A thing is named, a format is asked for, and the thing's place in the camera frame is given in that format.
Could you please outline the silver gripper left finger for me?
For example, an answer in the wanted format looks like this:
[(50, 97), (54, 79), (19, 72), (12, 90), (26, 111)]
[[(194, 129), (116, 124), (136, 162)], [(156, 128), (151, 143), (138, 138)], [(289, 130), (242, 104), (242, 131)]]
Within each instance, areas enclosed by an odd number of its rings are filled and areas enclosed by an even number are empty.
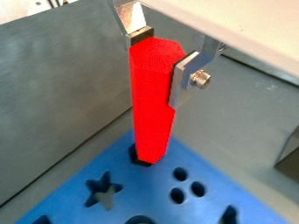
[(143, 6), (138, 0), (107, 0), (116, 18), (126, 49), (151, 38), (155, 29), (147, 25)]

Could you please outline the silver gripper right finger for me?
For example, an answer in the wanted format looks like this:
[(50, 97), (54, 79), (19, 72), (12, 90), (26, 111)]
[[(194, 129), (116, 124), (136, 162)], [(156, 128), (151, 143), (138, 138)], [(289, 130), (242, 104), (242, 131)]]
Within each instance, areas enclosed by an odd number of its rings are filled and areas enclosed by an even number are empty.
[(174, 109), (183, 102), (183, 95), (190, 87), (204, 89), (211, 83), (211, 75), (204, 67), (223, 53), (226, 45), (215, 38), (206, 36), (200, 49), (190, 52), (175, 64), (168, 104)]

